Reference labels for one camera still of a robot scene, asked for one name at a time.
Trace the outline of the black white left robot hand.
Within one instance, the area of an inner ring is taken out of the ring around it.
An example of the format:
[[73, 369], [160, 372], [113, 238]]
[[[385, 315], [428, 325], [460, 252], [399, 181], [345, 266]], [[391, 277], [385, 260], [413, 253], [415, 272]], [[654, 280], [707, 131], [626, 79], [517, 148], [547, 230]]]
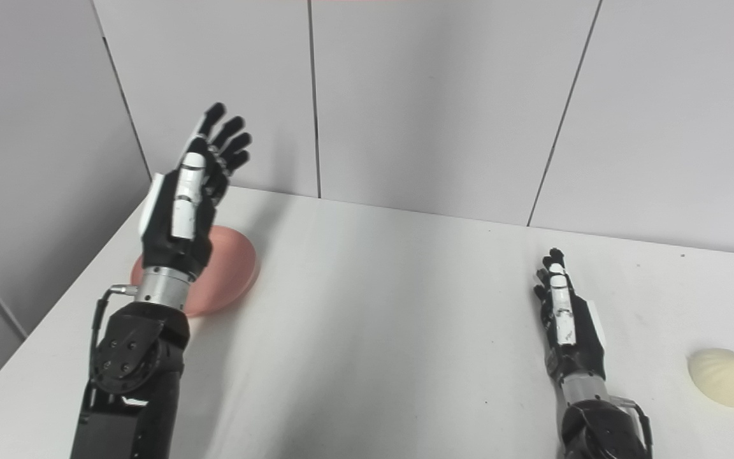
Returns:
[[226, 113], [221, 102], [207, 108], [175, 167], [152, 177], [139, 226], [144, 268], [170, 268], [195, 281], [207, 267], [217, 206], [252, 143], [245, 119], [222, 122]]

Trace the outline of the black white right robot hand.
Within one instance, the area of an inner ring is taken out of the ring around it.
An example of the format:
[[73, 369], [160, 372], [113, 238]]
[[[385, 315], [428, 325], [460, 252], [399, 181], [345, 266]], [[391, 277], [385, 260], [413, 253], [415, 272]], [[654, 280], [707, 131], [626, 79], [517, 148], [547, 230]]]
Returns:
[[576, 373], [606, 379], [604, 348], [589, 304], [580, 297], [566, 270], [565, 254], [551, 248], [536, 271], [533, 292], [547, 337], [547, 372], [557, 383]]

